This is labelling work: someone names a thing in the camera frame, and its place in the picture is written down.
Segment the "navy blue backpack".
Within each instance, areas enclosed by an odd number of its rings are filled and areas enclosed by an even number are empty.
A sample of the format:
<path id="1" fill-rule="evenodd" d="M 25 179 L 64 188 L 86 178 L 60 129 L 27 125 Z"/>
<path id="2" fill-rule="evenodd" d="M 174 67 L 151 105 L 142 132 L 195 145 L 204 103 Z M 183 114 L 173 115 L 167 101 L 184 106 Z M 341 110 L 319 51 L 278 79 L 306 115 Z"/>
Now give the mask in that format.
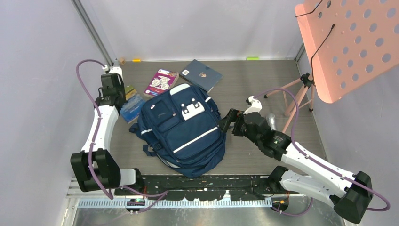
<path id="1" fill-rule="evenodd" d="M 219 109 L 207 92 L 187 83 L 146 101 L 129 131 L 145 141 L 147 156 L 189 177 L 215 168 L 225 155 Z"/>

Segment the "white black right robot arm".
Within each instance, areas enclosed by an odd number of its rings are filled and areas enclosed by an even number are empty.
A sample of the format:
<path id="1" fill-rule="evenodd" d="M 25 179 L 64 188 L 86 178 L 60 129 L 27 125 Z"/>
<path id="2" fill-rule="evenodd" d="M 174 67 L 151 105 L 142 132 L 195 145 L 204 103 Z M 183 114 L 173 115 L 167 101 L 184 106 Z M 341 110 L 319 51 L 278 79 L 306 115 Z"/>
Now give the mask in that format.
<path id="1" fill-rule="evenodd" d="M 232 134 L 246 137 L 266 156 L 294 166 L 308 174 L 301 178 L 292 170 L 277 166 L 270 174 L 269 188 L 274 193 L 294 191 L 324 202 L 342 218 L 359 223 L 373 199 L 371 178 L 338 169 L 293 142 L 291 137 L 272 130 L 260 113 L 244 114 L 230 109 L 218 125 L 227 132 L 233 123 Z"/>

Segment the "blue green landscape book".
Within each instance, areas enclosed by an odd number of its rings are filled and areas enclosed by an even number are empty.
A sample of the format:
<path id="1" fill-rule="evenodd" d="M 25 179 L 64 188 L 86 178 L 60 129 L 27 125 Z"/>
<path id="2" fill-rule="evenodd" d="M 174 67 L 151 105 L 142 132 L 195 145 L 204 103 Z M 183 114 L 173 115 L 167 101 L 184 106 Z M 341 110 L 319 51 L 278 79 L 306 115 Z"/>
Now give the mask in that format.
<path id="1" fill-rule="evenodd" d="M 138 118 L 145 100 L 131 85 L 125 87 L 125 93 L 126 103 L 122 106 L 120 114 L 127 123 L 132 123 Z"/>

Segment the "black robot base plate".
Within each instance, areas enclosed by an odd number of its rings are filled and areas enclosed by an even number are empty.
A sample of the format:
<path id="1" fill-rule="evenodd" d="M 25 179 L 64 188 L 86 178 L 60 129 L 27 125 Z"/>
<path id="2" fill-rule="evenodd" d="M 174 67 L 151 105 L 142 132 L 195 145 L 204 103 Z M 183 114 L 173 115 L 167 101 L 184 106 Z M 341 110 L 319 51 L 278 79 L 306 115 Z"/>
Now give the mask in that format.
<path id="1" fill-rule="evenodd" d="M 288 192 L 268 179 L 267 175 L 203 175 L 188 178 L 183 175 L 144 175 L 138 185 L 131 186 L 144 194 L 168 191 L 164 200 L 194 201 L 221 200 L 229 195 L 232 201 L 263 200 L 267 197 L 284 198 Z"/>

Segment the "purple cartoon book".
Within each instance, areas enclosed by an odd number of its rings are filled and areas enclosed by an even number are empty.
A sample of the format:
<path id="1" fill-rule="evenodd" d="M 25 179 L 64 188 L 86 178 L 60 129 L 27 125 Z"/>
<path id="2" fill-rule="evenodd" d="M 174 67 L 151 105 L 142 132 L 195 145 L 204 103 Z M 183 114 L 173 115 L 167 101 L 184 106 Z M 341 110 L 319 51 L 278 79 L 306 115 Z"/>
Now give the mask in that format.
<path id="1" fill-rule="evenodd" d="M 179 73 L 159 69 L 151 82 L 144 89 L 143 95 L 149 98 L 156 97 L 171 89 L 179 78 Z"/>

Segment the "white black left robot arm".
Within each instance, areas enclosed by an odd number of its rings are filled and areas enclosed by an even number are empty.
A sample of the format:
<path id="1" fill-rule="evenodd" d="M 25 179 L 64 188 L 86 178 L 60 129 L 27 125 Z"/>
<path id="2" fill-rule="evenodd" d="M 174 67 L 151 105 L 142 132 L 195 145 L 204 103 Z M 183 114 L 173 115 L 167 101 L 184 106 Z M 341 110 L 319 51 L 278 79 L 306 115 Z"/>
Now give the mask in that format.
<path id="1" fill-rule="evenodd" d="M 138 195 L 144 190 L 139 169 L 121 169 L 109 152 L 115 123 L 126 102 L 122 76 L 115 72 L 103 74 L 101 84 L 99 96 L 89 98 L 94 120 L 88 139 L 80 152 L 71 155 L 70 163 L 83 192 L 126 186 L 131 194 Z"/>

